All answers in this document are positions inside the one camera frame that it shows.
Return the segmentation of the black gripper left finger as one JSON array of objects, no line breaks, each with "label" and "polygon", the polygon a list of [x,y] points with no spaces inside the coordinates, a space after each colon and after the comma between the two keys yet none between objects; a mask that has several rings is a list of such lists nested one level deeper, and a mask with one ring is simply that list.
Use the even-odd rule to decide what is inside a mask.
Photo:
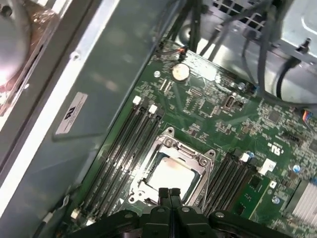
[{"label": "black gripper left finger", "polygon": [[122,210],[67,235],[68,238],[168,238],[171,227],[169,190],[160,188],[158,205],[147,207],[139,216]]}]

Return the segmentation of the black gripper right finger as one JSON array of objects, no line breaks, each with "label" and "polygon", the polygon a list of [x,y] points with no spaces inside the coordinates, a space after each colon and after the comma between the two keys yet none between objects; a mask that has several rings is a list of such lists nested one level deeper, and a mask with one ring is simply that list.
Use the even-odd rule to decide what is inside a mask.
[{"label": "black gripper right finger", "polygon": [[203,215],[199,208],[184,206],[180,189],[170,190],[172,238],[253,238],[254,223],[227,211]]}]

